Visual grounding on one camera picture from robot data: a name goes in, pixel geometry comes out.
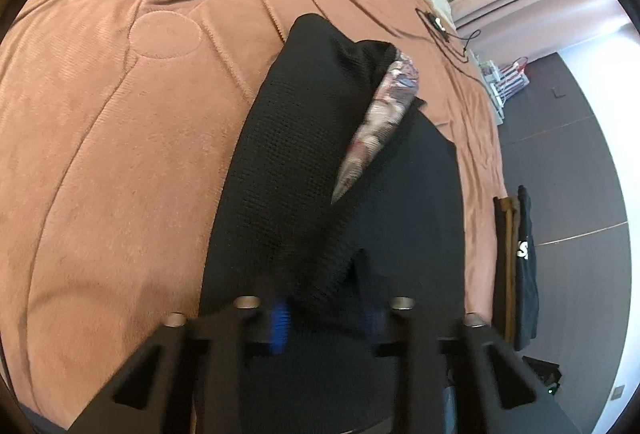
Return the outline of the stack of folded dark clothes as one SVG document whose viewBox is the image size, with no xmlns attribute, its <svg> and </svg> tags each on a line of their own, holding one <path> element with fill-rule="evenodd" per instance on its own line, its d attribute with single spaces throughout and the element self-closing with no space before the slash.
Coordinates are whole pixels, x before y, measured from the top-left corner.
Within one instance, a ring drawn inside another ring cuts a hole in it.
<svg viewBox="0 0 640 434">
<path fill-rule="evenodd" d="M 494 199 L 497 261 L 492 325 L 514 350 L 537 336 L 539 291 L 532 199 L 525 186 L 515 196 Z"/>
</svg>

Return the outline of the right pink curtain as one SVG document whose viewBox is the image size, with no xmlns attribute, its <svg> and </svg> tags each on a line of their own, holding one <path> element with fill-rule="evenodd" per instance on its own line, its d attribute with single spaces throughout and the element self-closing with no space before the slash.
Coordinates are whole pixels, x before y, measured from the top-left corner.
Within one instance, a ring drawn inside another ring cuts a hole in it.
<svg viewBox="0 0 640 434">
<path fill-rule="evenodd" d="M 471 51 L 499 66 L 529 61 L 612 34 L 630 23 L 618 0 L 454 0 L 459 35 L 474 31 Z"/>
</svg>

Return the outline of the small black device on bed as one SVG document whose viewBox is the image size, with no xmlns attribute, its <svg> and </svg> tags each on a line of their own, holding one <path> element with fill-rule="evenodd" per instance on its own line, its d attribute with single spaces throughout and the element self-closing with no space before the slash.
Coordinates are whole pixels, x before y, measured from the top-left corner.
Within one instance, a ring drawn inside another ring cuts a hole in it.
<svg viewBox="0 0 640 434">
<path fill-rule="evenodd" d="M 428 20 L 428 22 L 437 30 L 439 31 L 441 34 L 446 35 L 447 30 L 444 26 L 444 24 L 442 24 L 442 21 L 440 20 L 440 18 L 436 15 L 434 15 L 433 13 L 427 13 L 425 15 L 426 19 Z"/>
</svg>

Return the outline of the peach brown blanket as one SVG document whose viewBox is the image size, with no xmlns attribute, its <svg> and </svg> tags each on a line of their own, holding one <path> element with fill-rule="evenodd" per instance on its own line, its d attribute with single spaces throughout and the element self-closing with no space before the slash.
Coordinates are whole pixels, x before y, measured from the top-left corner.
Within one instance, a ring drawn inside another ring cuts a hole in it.
<svg viewBox="0 0 640 434">
<path fill-rule="evenodd" d="M 465 307 L 490 317 L 506 192 L 484 87 L 420 11 L 449 0 L 28 0 L 1 46 L 1 338 L 66 428 L 160 320 L 193 314 L 232 149 L 296 17 L 394 43 L 456 145 Z"/>
</svg>

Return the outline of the black t-shirt with patterned trim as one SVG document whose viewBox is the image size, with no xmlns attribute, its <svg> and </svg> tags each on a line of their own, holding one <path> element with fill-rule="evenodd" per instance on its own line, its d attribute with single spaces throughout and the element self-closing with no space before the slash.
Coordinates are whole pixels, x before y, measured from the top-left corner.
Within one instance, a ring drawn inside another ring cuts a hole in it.
<svg viewBox="0 0 640 434">
<path fill-rule="evenodd" d="M 200 311 L 270 277 L 291 330 L 282 354 L 246 354 L 247 433 L 341 433 L 387 420 L 396 365 L 373 355 L 371 304 L 416 301 L 420 371 L 411 412 L 444 428 L 438 343 L 464 307 L 463 198 L 454 144 L 411 103 L 342 197 L 338 170 L 395 61 L 387 42 L 349 40 L 323 17 L 293 24 L 243 125 L 210 235 Z"/>
</svg>

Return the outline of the white nightstand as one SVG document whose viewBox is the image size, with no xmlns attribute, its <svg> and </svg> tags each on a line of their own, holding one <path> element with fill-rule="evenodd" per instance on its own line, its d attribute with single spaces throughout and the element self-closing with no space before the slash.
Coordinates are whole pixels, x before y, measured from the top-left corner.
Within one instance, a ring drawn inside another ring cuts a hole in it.
<svg viewBox="0 0 640 434">
<path fill-rule="evenodd" d="M 482 61 L 472 51 L 469 51 L 468 55 L 480 72 L 480 82 L 488 95 L 495 124 L 501 125 L 504 122 L 504 102 L 498 90 L 498 82 L 500 81 L 499 68 L 493 61 Z"/>
</svg>

